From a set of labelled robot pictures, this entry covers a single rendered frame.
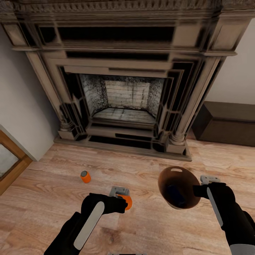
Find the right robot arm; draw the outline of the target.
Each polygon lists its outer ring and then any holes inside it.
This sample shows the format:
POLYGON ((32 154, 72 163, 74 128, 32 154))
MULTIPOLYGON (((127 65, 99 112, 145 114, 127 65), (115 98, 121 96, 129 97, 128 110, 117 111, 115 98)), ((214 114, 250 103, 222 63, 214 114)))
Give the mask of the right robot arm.
POLYGON ((200 181, 201 186, 193 186, 194 196, 210 200, 232 255, 255 255, 255 222, 236 203, 232 189, 217 176, 202 175, 200 181))

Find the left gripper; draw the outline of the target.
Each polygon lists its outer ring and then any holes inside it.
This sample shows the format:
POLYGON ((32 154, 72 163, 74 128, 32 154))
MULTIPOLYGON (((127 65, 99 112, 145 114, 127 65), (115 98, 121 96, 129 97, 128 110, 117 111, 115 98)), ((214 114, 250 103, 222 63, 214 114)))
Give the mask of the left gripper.
POLYGON ((110 213, 124 214, 125 213, 125 208, 128 206, 125 199, 120 199, 120 198, 110 197, 110 196, 107 196, 107 197, 110 198, 112 201, 112 208, 110 212, 107 214, 110 214, 110 213))

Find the can of soda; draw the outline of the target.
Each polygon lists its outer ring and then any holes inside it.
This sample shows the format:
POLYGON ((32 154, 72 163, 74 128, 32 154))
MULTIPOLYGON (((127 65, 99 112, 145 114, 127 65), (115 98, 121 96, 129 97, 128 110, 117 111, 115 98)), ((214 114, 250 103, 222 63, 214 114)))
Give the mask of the can of soda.
POLYGON ((167 188, 167 192, 176 207, 180 207, 185 204, 184 199, 182 198, 175 185, 170 185, 167 188))
POLYGON ((89 183, 91 181, 91 176, 88 171, 82 171, 80 177, 84 183, 89 183))
POLYGON ((126 203, 128 204, 128 206, 125 208, 125 211, 129 210, 132 207, 132 199, 131 199, 130 196, 125 196, 125 195, 118 194, 118 198, 126 200, 126 203))

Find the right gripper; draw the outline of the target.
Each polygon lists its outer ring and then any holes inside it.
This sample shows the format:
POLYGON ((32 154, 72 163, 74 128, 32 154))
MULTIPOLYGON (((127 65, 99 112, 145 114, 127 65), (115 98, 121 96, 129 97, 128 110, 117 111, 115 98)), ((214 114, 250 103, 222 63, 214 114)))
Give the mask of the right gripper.
POLYGON ((193 186, 193 193, 195 197, 204 197, 209 199, 205 193, 204 193, 204 189, 207 185, 201 185, 201 186, 193 186))

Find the trash can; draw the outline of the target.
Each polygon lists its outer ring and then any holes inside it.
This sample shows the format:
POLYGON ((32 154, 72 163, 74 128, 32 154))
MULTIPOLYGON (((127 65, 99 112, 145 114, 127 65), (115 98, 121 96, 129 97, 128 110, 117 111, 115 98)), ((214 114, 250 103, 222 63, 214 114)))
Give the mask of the trash can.
POLYGON ((196 176, 186 168, 180 166, 170 166, 165 168, 158 177, 158 187, 162 197, 166 202, 176 210, 191 209, 195 207, 201 200, 201 197, 195 197, 193 193, 193 186, 201 186, 196 176), (180 171, 172 171, 171 169, 181 169, 180 171), (175 185, 185 204, 176 207, 171 200, 167 188, 170 185, 175 185))

